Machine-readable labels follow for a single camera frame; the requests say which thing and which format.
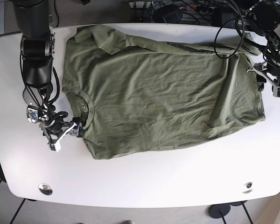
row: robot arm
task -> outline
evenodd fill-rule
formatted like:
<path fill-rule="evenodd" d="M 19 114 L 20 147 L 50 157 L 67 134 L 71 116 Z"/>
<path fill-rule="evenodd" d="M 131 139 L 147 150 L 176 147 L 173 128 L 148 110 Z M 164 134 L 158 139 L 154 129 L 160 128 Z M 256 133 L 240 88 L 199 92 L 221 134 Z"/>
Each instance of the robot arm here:
<path fill-rule="evenodd" d="M 59 97 L 60 86 L 56 70 L 53 67 L 54 34 L 50 17 L 49 0 L 11 0 L 20 31 L 20 65 L 25 85 L 23 99 L 28 105 L 27 119 L 39 123 L 47 137 L 51 150 L 61 149 L 60 140 L 67 134 L 83 135 L 81 118 L 71 122 L 63 119 L 67 112 L 56 113 L 53 103 Z M 51 98 L 53 85 L 52 71 L 56 79 L 57 93 Z"/>
<path fill-rule="evenodd" d="M 280 16 L 276 9 L 266 4 L 264 0 L 238 0 L 237 4 L 242 9 L 245 24 L 267 39 L 266 46 L 246 40 L 264 55 L 264 62 L 248 68 L 247 72 L 256 73 L 260 91 L 264 89 L 264 83 L 268 81 L 272 84 L 273 96 L 280 97 Z"/>

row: metal grommet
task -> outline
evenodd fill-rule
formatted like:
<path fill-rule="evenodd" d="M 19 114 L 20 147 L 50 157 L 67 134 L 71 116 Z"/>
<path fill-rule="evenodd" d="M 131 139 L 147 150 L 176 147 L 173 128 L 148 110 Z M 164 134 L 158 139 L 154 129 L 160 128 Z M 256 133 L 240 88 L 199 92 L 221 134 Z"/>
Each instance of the metal grommet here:
<path fill-rule="evenodd" d="M 246 183 L 243 187 L 243 193 L 244 194 L 250 193 L 253 190 L 252 185 L 253 185 L 252 182 Z"/>
<path fill-rule="evenodd" d="M 41 183 L 38 185 L 38 189 L 44 194 L 44 195 L 51 195 L 53 193 L 52 188 L 47 185 L 46 183 Z"/>

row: table surface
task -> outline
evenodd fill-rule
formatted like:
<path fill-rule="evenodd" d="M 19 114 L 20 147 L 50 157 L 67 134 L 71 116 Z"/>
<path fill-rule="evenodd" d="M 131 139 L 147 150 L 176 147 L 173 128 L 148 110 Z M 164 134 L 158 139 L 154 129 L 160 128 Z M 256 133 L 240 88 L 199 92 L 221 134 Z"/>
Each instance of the table surface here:
<path fill-rule="evenodd" d="M 186 43 L 213 42 L 218 31 L 180 24 L 108 26 L 158 41 Z M 76 28 L 54 29 L 54 67 L 60 80 L 65 43 Z M 58 153 L 50 151 L 38 125 L 27 122 L 20 39 L 20 34 L 0 37 L 0 162 L 14 195 L 76 205 L 165 208 L 251 200 L 280 192 L 280 98 L 273 97 L 269 84 L 263 91 L 264 122 L 192 148 L 94 160 L 83 140 L 72 136 L 61 141 Z M 266 44 L 264 39 L 255 40 Z M 237 41 L 235 30 L 222 30 L 219 42 Z M 262 56 L 254 60 L 261 62 Z M 71 111 L 63 93 L 56 107 Z M 248 182 L 253 183 L 252 191 L 243 194 Z M 48 184 L 53 194 L 42 194 L 40 183 Z"/>

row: wrinkled fabric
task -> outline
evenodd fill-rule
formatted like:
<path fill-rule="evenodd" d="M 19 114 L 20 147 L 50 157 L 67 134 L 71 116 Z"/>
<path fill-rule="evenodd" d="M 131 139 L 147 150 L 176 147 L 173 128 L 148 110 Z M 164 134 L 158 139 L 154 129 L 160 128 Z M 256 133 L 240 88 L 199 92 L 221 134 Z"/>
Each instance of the wrinkled fabric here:
<path fill-rule="evenodd" d="M 236 46 L 220 45 L 220 55 Z M 158 42 L 104 25 L 66 43 L 65 92 L 94 159 L 196 146 L 265 119 L 257 55 L 243 45 L 228 60 L 212 44 Z"/>

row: green t-shirt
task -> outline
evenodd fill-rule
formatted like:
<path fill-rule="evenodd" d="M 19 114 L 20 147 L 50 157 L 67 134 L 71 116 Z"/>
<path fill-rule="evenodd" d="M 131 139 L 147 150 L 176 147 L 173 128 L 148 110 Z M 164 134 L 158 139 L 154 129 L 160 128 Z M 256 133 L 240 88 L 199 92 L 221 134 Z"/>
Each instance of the green t-shirt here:
<path fill-rule="evenodd" d="M 220 55 L 235 46 L 220 45 Z M 243 45 L 228 60 L 204 46 L 158 42 L 104 25 L 79 28 L 66 43 L 63 91 L 94 159 L 187 148 L 264 120 Z"/>

